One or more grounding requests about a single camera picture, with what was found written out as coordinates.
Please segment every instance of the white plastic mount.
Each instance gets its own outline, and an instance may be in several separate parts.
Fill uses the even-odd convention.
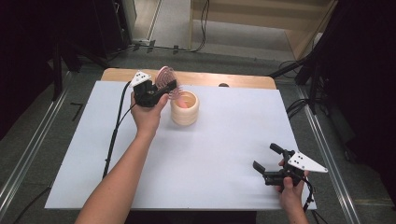
[[[151,75],[138,70],[137,73],[134,75],[134,78],[132,78],[131,84],[129,86],[134,87],[150,79],[151,79]]]
[[[305,156],[301,152],[296,152],[288,161],[288,164],[299,168],[301,170],[312,171],[312,172],[320,172],[327,173],[328,170],[321,166],[319,163],[313,161],[309,157]]]

